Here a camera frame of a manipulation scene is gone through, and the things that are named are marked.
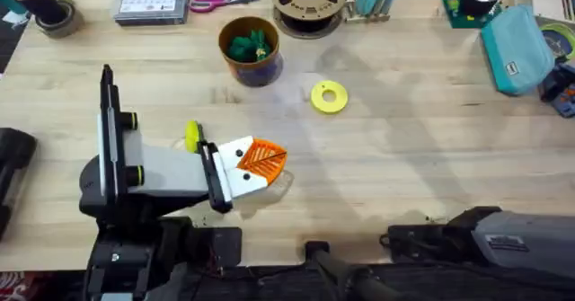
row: orange object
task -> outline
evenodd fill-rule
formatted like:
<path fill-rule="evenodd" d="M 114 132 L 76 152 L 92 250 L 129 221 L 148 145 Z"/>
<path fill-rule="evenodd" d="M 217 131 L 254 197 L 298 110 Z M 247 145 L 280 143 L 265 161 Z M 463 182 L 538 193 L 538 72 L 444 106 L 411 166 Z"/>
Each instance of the orange object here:
<path fill-rule="evenodd" d="M 284 169 L 288 152 L 282 147 L 263 139 L 253 139 L 237 168 L 263 176 L 268 184 L 274 182 Z"/>

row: wooden tabletop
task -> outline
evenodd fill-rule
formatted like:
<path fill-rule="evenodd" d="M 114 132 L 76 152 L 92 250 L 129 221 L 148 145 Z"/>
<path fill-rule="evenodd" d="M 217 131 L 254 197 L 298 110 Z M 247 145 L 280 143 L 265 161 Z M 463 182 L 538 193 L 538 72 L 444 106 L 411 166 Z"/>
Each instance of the wooden tabletop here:
<path fill-rule="evenodd" d="M 105 63 L 148 144 L 183 147 L 186 121 L 199 120 L 216 143 L 254 135 L 287 149 L 287 192 L 248 197 L 225 216 L 206 203 L 178 212 L 240 226 L 243 264 L 299 262 L 312 239 L 349 261 L 386 261 L 377 238 L 389 225 L 479 205 L 575 215 L 573 120 L 535 96 L 497 93 L 478 31 L 451 29 L 440 0 L 396 0 L 389 22 L 320 40 L 281 34 L 283 73 L 257 89 L 233 79 L 217 35 L 235 17 L 271 19 L 270 0 L 125 29 L 111 19 L 113 0 L 75 1 L 84 28 L 51 40 L 31 23 L 0 82 L 0 125 L 40 142 L 0 270 L 85 269 L 96 225 L 78 209 L 78 176 L 96 154 Z M 337 115 L 309 102 L 325 79 L 349 92 Z"/>

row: tool holder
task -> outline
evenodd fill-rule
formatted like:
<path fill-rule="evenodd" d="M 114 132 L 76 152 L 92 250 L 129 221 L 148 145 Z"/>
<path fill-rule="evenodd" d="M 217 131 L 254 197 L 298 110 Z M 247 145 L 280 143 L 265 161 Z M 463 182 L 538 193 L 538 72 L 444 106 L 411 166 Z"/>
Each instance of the tool holder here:
<path fill-rule="evenodd" d="M 391 17 L 388 13 L 360 15 L 356 13 L 356 0 L 346 0 L 342 8 L 345 23 L 358 22 L 387 22 Z"/>

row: teal bag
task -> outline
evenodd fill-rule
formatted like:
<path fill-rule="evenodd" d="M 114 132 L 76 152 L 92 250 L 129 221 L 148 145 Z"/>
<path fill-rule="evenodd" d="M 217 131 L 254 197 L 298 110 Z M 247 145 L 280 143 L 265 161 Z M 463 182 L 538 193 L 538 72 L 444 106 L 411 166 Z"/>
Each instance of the teal bag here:
<path fill-rule="evenodd" d="M 527 93 L 543 82 L 555 58 L 528 5 L 516 5 L 482 28 L 483 46 L 497 90 L 508 95 Z"/>

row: green item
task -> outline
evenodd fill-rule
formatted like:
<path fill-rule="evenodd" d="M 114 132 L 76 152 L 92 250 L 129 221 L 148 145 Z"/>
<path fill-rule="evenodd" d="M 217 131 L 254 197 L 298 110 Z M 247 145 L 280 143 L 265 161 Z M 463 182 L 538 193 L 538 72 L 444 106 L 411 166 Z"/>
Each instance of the green item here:
<path fill-rule="evenodd" d="M 562 23 L 550 23 L 541 27 L 547 45 L 556 58 L 565 56 L 567 59 L 575 57 L 575 32 Z"/>
<path fill-rule="evenodd" d="M 490 10 L 489 13 L 483 17 L 466 16 L 459 13 L 459 0 L 442 0 L 443 6 L 446 8 L 447 17 L 451 23 L 451 28 L 482 28 L 487 25 L 493 18 L 501 13 L 500 4 Z"/>
<path fill-rule="evenodd" d="M 265 59 L 271 53 L 262 30 L 251 31 L 250 37 L 234 37 L 227 55 L 238 62 L 253 63 Z"/>

